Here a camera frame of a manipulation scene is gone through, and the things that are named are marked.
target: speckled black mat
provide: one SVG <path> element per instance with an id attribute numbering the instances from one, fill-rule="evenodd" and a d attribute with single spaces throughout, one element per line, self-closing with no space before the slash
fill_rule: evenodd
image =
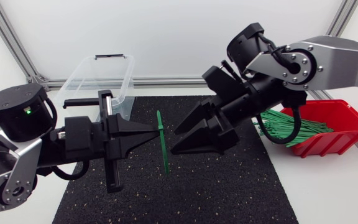
<path id="1" fill-rule="evenodd" d="M 131 120 L 157 125 L 160 110 L 168 150 L 173 129 L 205 96 L 138 97 Z M 107 194 L 103 160 L 70 181 L 54 223 L 297 223 L 283 187 L 250 121 L 241 142 L 219 154 L 174 156 L 163 169 L 159 138 L 119 161 L 124 190 Z"/>

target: red storage bin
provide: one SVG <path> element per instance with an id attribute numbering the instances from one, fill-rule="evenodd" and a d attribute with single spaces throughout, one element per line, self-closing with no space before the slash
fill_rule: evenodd
<path id="1" fill-rule="evenodd" d="M 285 108 L 281 112 L 293 116 L 291 109 Z M 326 123 L 334 132 L 316 134 L 292 146 L 297 156 L 342 155 L 358 141 L 358 112 L 343 100 L 310 100 L 300 108 L 300 113 L 302 119 Z"/>

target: metal bracket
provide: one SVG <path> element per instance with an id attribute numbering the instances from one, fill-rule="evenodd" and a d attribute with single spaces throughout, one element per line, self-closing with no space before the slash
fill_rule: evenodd
<path id="1" fill-rule="evenodd" d="M 6 209 L 11 209 L 25 202 L 32 192 L 42 140 L 37 138 L 27 142 L 11 142 L 0 131 L 0 140 L 2 139 L 7 147 L 17 148 L 11 152 L 17 160 L 12 172 L 5 176 L 7 182 L 1 192 Z"/>
<path id="2" fill-rule="evenodd" d="M 272 55 L 263 53 L 256 56 L 247 66 L 247 69 L 270 75 L 288 83 L 302 83 L 305 81 L 309 77 L 312 68 L 309 57 L 300 52 L 283 53 L 283 55 L 287 55 L 291 58 L 291 62 L 300 65 L 300 71 L 297 74 L 292 74 L 288 69 L 277 63 Z"/>

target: clear plastic container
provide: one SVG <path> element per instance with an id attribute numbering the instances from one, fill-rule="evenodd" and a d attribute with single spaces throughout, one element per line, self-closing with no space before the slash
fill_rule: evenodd
<path id="1" fill-rule="evenodd" d="M 134 63 L 135 60 L 130 55 L 83 59 L 57 93 L 55 104 L 63 106 L 67 99 L 97 98 L 99 90 L 111 90 L 113 113 L 120 113 L 124 119 L 129 120 L 134 103 Z M 63 115 L 89 116 L 92 121 L 96 121 L 99 107 L 68 107 Z"/>

